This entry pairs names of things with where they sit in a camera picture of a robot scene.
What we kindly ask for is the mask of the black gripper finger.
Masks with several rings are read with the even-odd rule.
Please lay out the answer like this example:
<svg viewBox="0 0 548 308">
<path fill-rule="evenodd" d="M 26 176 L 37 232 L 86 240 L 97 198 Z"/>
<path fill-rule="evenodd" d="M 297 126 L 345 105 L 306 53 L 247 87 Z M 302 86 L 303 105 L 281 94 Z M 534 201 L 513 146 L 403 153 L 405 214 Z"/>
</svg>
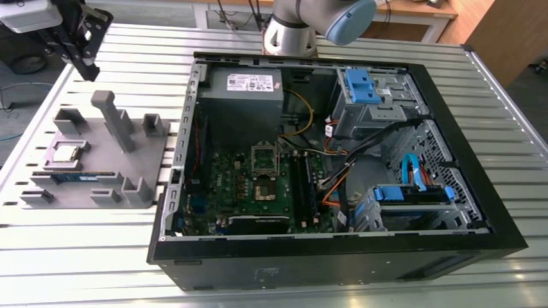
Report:
<svg viewBox="0 0 548 308">
<path fill-rule="evenodd" d="M 41 31 L 49 47 L 78 69 L 83 79 L 89 77 L 89 67 L 82 59 L 82 52 L 75 45 L 75 40 L 63 28 L 47 28 Z"/>
<path fill-rule="evenodd" d="M 95 65 L 95 58 L 107 30 L 114 21 L 114 15 L 99 8 L 85 8 L 83 13 L 83 26 L 90 33 L 90 37 L 86 37 L 86 46 L 83 48 L 83 62 L 86 68 L 83 79 L 95 81 L 101 72 L 99 67 Z"/>
</svg>

